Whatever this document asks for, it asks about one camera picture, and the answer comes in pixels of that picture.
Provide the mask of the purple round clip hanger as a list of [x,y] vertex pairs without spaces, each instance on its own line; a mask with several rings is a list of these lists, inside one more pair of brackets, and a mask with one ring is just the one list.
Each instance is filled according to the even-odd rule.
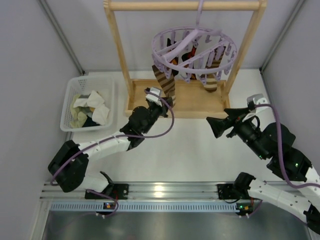
[[[195,26],[178,26],[157,33],[151,41],[153,64],[166,77],[180,74],[189,83],[195,77],[203,85],[207,75],[216,74],[216,80],[228,75],[238,55],[235,42],[221,29],[200,26],[204,1],[198,2]],[[182,61],[181,56],[197,45],[195,56]],[[215,50],[225,47],[224,56],[217,68],[209,68],[215,57]]]

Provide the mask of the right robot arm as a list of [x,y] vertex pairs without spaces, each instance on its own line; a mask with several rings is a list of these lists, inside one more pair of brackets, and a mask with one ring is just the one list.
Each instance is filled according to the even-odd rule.
[[301,195],[289,193],[258,179],[256,175],[241,172],[233,184],[220,185],[219,198],[234,203],[239,200],[260,200],[285,210],[315,233],[320,232],[320,175],[312,162],[293,147],[296,139],[280,123],[273,110],[275,122],[260,129],[259,111],[271,108],[263,103],[246,108],[226,108],[226,118],[207,117],[206,121],[216,138],[230,129],[227,138],[238,136],[261,160],[270,160],[267,168]]

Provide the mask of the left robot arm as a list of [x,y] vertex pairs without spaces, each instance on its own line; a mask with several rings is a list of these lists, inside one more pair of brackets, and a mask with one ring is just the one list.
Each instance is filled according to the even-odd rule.
[[92,194],[109,195],[114,187],[111,178],[102,170],[94,170],[96,161],[115,153],[127,152],[138,147],[159,117],[168,117],[173,100],[164,97],[158,101],[147,95],[148,107],[138,106],[119,131],[104,139],[75,143],[66,141],[48,165],[52,175],[50,184],[63,192],[86,190]]

